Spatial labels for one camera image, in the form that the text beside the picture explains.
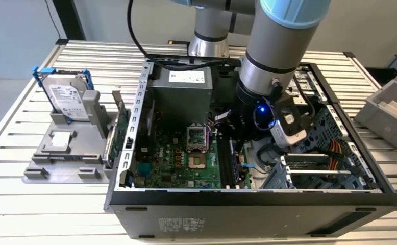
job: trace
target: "white label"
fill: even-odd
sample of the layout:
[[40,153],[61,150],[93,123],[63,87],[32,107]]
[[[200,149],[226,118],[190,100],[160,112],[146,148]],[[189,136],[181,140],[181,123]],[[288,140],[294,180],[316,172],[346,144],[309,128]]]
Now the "white label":
[[49,90],[63,114],[71,119],[88,119],[79,90],[69,85],[51,85]]
[[205,218],[158,218],[160,230],[164,232],[202,231]]
[[69,144],[71,132],[53,131],[52,146],[67,147]]
[[170,71],[169,81],[173,83],[205,83],[204,71],[202,70]]

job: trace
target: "green circuit board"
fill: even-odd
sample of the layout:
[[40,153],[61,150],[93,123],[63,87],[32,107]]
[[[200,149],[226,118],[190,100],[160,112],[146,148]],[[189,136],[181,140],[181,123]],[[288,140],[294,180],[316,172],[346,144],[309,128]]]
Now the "green circuit board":
[[209,136],[206,153],[188,153],[184,136],[157,133],[150,174],[140,178],[137,171],[137,188],[221,188],[216,137]]
[[125,108],[124,102],[120,102],[117,117],[114,120],[113,134],[108,139],[106,148],[104,152],[104,156],[108,156],[106,161],[110,167],[113,167],[114,159],[122,150],[128,126],[129,126],[129,112]]
[[245,187],[248,189],[252,189],[252,178],[250,178],[250,173],[248,169],[245,170],[245,181],[244,181]]

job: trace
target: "sticker label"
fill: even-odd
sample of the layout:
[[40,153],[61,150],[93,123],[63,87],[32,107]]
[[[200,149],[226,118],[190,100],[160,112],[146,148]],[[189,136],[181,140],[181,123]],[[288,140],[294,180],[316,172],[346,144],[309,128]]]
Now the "sticker label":
[[169,81],[173,83],[205,83],[202,70],[170,71]]
[[202,231],[205,218],[158,218],[160,230],[164,232]]
[[53,98],[59,104],[63,114],[71,119],[88,119],[86,110],[84,109],[79,90],[69,85],[51,85]]

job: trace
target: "black metal panel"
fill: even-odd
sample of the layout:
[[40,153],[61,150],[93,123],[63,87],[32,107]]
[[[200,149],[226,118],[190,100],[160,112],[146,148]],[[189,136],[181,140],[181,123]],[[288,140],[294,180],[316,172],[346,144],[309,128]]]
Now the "black metal panel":
[[67,45],[68,42],[69,42],[69,39],[63,39],[63,38],[60,38],[60,39],[57,39],[57,41],[56,41],[56,45]]
[[56,12],[69,40],[85,40],[73,0],[53,0]]
[[237,19],[237,13],[232,13],[230,27],[229,27],[229,29],[228,29],[228,32],[229,32],[229,33],[233,33],[233,32],[234,32],[236,19]]
[[373,193],[273,193],[273,192],[169,192],[169,191],[117,191],[110,205],[162,205],[162,206],[280,206],[280,205],[350,205],[397,207],[397,194]]
[[348,58],[356,58],[356,55],[354,55],[353,52],[344,51],[344,55],[345,55]]
[[[388,207],[378,207],[365,216],[366,212],[358,214],[352,206],[342,205],[148,206],[145,212],[125,211],[122,206],[114,210],[130,238],[150,235],[170,239],[337,237],[390,212]],[[184,226],[190,218],[201,224],[194,232]]]
[[317,66],[316,63],[300,63],[300,66],[308,66],[310,71],[313,72],[313,76],[316,78],[316,80],[318,81],[320,83],[320,86],[325,92],[325,96],[328,98],[328,101],[330,103],[340,103],[340,99],[337,98],[334,92],[333,92],[333,89],[325,79],[325,76],[322,75],[322,72]]
[[396,193],[396,191],[392,187],[392,184],[389,183],[386,176],[374,160],[374,157],[372,156],[372,154],[368,150],[368,147],[365,146],[365,144],[361,140],[361,137],[357,133],[356,127],[349,119],[348,114],[344,112],[344,109],[340,104],[334,104],[333,106],[334,106],[336,113],[338,114],[341,121],[346,127],[349,137],[358,148],[358,151],[366,161],[366,164],[373,172],[373,175],[376,176],[377,182],[380,184],[380,188],[382,189],[382,191],[385,193]]
[[232,0],[225,0],[225,11],[230,11]]

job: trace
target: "gray plastic bin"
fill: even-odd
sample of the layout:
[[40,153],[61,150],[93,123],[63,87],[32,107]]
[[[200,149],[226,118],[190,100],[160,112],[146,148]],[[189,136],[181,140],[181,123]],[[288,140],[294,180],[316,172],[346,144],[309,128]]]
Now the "gray plastic bin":
[[356,121],[397,147],[397,82],[389,82],[365,101]]

